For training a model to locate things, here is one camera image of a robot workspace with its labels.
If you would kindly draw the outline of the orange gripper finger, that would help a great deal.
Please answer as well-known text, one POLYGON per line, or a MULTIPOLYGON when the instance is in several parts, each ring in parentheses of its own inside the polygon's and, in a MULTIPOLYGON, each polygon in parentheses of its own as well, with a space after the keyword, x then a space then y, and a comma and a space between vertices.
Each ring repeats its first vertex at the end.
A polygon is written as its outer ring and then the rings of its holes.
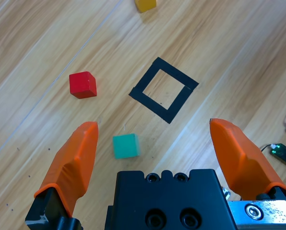
POLYGON ((98 123, 81 124, 56 153, 25 218, 31 230, 81 230, 73 212, 89 186, 98 142, 98 123))
POLYGON ((274 187, 286 193, 286 184, 238 126, 219 118, 212 118, 209 125, 217 160, 234 193, 243 200, 255 200, 274 187))

